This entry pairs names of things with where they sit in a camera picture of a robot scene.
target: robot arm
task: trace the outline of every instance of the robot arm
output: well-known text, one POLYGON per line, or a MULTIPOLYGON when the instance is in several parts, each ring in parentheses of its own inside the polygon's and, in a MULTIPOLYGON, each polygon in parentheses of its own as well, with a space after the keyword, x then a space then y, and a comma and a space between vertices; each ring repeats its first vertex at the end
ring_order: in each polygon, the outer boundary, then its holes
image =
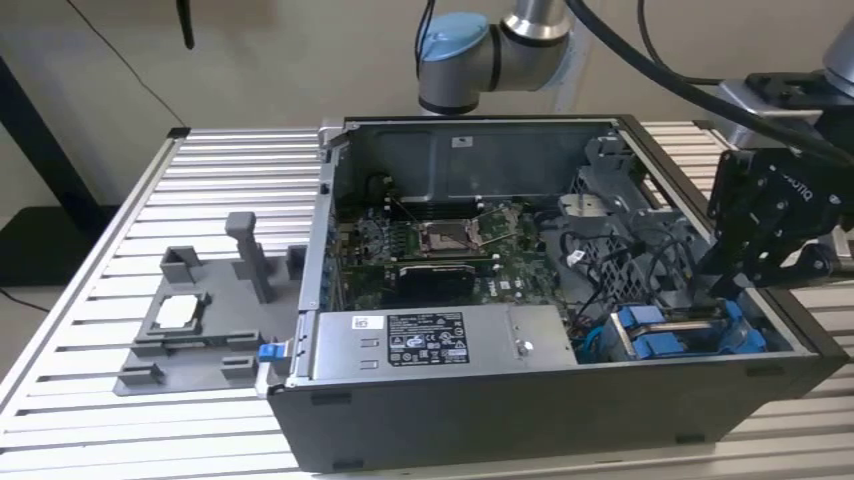
POLYGON ((420 49, 423 110, 462 115, 478 107, 481 92, 543 88, 569 65, 569 32, 563 0, 518 0, 498 25, 477 13, 438 17, 420 49))

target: beige wall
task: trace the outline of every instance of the beige wall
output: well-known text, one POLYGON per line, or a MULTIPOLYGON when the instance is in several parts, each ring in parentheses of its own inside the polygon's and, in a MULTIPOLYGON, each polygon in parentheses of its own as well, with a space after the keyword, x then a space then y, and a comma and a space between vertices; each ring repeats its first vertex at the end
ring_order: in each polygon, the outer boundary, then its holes
MULTIPOLYGON (((323 116, 420 111, 422 0, 196 0, 192 51, 174 0, 75 3, 194 127, 311 126, 323 116)), ((473 10, 497 21, 509 3, 444 0, 436 13, 473 10)), ((175 120, 63 0, 0 1, 0 54, 86 181, 102 199, 120 200, 175 120)), ((547 112, 551 98, 494 94, 482 112, 547 112)))
MULTIPOLYGON (((412 36, 423 0, 196 0, 194 51, 183 48, 172 0, 75 1, 194 127, 307 126, 323 116, 419 111, 412 36)), ((511 3, 442 0, 438 13, 481 11, 495 21, 511 3)), ((661 53, 697 75, 818 67, 819 52, 854 13, 851 0, 649 3, 661 53)), ((634 4, 591 1, 637 39, 634 4)), ((119 201, 175 120, 63 0, 0 1, 0 55, 99 198, 119 201)), ((579 112, 699 116, 601 45, 577 92, 579 112)), ((549 113, 553 98, 551 92, 486 94, 479 112, 549 113)), ((28 168, 0 135, 0 216, 50 201, 28 168), (3 201, 13 191, 24 192, 17 204, 3 201)))

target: white label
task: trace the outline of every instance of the white label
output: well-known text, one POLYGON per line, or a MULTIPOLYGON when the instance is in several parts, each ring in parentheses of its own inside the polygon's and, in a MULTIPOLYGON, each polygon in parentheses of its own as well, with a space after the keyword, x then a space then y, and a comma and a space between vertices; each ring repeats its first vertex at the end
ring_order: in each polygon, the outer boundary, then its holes
POLYGON ((578 262, 581 262, 582 258, 585 258, 585 251, 583 250, 575 250, 573 253, 570 253, 570 255, 567 255, 566 257, 566 265, 569 267, 571 267, 573 265, 575 265, 578 262))
POLYGON ((352 317, 354 330, 382 330, 386 325, 386 317, 382 315, 352 317))
POLYGON ((451 148, 469 148, 474 144, 474 137, 451 137, 451 148))

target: metal table frame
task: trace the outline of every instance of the metal table frame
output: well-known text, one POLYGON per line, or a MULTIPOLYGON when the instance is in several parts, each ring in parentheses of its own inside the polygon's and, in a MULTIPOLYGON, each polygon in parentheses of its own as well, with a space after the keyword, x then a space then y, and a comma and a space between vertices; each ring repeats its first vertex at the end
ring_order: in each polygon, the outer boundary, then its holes
MULTIPOLYGON (((726 143, 691 122, 645 127, 703 193, 726 143)), ((192 130, 170 138, 0 384, 0 479, 308 477, 251 389, 118 397, 115 374, 160 282, 168 245, 236 257, 222 228, 259 216, 270 254, 304 243, 318 132, 192 130)), ((854 355, 854 283, 795 292, 854 355)), ((717 445, 351 474, 347 478, 854 478, 854 364, 766 405, 717 445)))

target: motherboard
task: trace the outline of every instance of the motherboard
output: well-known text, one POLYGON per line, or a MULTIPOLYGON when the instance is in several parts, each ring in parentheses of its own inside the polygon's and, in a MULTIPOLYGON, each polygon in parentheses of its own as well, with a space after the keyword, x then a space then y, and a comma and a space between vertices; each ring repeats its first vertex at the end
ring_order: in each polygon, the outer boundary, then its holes
POLYGON ((339 224, 343 307, 553 304, 566 315, 559 275, 526 204, 448 207, 424 212, 395 202, 339 224), (424 218, 443 210, 463 218, 424 218))

